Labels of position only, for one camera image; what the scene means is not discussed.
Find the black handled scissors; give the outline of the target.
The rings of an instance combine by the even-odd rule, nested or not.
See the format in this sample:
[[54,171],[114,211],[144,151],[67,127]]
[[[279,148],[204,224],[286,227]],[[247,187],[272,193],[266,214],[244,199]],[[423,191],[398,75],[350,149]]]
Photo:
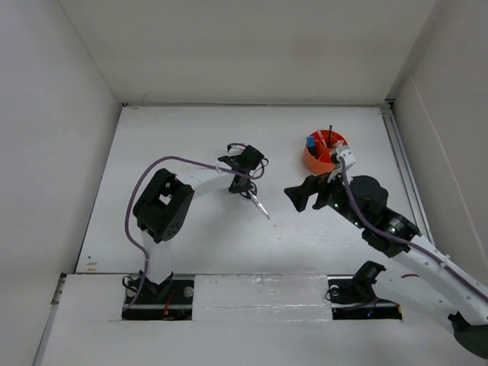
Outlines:
[[255,207],[258,209],[258,211],[267,219],[270,220],[271,217],[268,213],[268,211],[265,209],[264,205],[260,202],[260,200],[257,197],[258,189],[255,183],[251,182],[250,183],[250,188],[247,191],[241,192],[240,195],[244,197],[245,199],[250,200]]

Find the blue cap black highlighter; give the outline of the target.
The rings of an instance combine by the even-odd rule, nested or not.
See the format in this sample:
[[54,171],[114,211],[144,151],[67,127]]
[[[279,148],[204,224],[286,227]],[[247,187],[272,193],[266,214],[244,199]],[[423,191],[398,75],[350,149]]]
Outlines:
[[311,156],[316,156],[316,142],[313,136],[307,137],[307,151]]

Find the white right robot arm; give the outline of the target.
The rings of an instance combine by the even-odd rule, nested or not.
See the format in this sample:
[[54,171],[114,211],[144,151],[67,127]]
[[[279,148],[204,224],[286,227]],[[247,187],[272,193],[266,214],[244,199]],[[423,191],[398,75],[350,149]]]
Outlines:
[[427,283],[405,284],[383,265],[365,262],[352,280],[361,301],[383,298],[411,307],[447,329],[471,354],[487,357],[487,287],[441,253],[419,228],[387,206],[388,192],[368,175],[310,175],[301,185],[284,189],[299,212],[316,195],[313,209],[330,207],[361,230],[373,249],[408,268]]

